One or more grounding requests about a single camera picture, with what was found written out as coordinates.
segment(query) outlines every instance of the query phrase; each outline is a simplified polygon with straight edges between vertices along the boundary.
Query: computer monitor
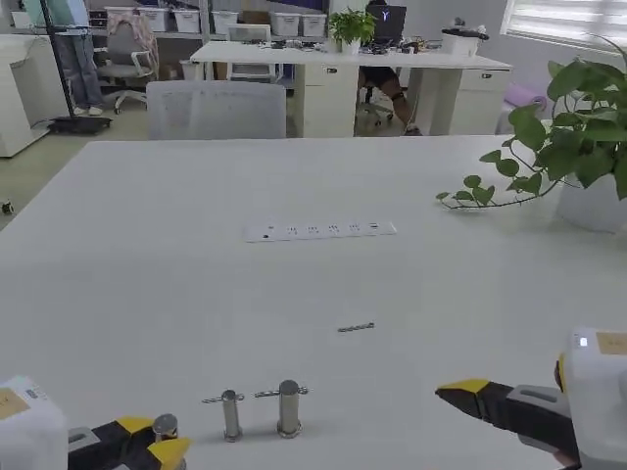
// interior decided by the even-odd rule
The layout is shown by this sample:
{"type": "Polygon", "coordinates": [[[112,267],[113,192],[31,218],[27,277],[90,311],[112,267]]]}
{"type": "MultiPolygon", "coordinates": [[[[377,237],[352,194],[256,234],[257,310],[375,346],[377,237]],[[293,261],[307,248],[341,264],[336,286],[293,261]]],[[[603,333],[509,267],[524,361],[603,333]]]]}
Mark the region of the computer monitor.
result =
{"type": "Polygon", "coordinates": [[[368,5],[365,10],[376,18],[373,42],[380,44],[401,41],[408,7],[368,5]]]}

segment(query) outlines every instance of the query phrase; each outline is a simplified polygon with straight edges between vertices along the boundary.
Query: cylindrical metal pin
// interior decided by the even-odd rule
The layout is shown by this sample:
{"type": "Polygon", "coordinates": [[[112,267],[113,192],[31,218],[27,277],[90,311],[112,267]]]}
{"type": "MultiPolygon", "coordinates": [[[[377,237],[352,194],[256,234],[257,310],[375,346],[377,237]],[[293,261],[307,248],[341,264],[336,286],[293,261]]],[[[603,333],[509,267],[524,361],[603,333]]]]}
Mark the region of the cylindrical metal pin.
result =
{"type": "Polygon", "coordinates": [[[227,390],[222,394],[222,409],[224,410],[224,438],[230,443],[239,441],[242,437],[242,428],[239,427],[237,414],[237,394],[227,390]]]}
{"type": "Polygon", "coordinates": [[[153,432],[155,433],[156,443],[168,439],[176,439],[178,437],[178,420],[176,416],[170,413],[158,416],[153,423],[153,432]]]}
{"type": "Polygon", "coordinates": [[[299,387],[293,380],[281,382],[279,392],[279,421],[276,430],[281,438],[292,439],[303,429],[298,419],[299,387]]]}

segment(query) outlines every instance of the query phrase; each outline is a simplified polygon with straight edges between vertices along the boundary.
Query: power strip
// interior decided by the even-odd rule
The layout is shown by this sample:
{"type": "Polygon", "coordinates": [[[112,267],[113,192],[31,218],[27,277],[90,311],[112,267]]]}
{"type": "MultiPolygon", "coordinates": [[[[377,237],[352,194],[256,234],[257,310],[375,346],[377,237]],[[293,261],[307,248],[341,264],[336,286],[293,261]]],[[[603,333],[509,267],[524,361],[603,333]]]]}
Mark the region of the power strip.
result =
{"type": "Polygon", "coordinates": [[[344,222],[267,225],[246,227],[244,238],[249,243],[291,240],[320,240],[324,238],[374,237],[396,235],[392,222],[344,222]]]}

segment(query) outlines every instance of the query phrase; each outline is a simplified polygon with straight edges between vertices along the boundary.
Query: window blind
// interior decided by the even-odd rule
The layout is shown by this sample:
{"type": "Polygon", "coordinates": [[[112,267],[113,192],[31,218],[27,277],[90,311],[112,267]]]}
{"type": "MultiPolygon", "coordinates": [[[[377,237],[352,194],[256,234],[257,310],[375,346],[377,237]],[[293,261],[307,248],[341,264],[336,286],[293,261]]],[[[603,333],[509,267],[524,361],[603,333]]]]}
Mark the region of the window blind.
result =
{"type": "Polygon", "coordinates": [[[501,33],[606,49],[598,34],[627,46],[627,0],[509,0],[501,33]]]}

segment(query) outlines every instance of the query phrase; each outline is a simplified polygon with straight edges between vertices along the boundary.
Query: white cabinet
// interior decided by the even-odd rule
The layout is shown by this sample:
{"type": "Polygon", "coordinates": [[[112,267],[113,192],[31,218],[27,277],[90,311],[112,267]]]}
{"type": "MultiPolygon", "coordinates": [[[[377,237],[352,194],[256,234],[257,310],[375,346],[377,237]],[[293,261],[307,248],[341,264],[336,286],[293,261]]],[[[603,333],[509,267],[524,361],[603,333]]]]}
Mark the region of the white cabinet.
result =
{"type": "Polygon", "coordinates": [[[299,137],[353,135],[358,77],[357,66],[296,66],[294,102],[299,137]]]}
{"type": "Polygon", "coordinates": [[[494,134],[510,76],[509,70],[413,70],[415,121],[428,135],[494,134]]]}

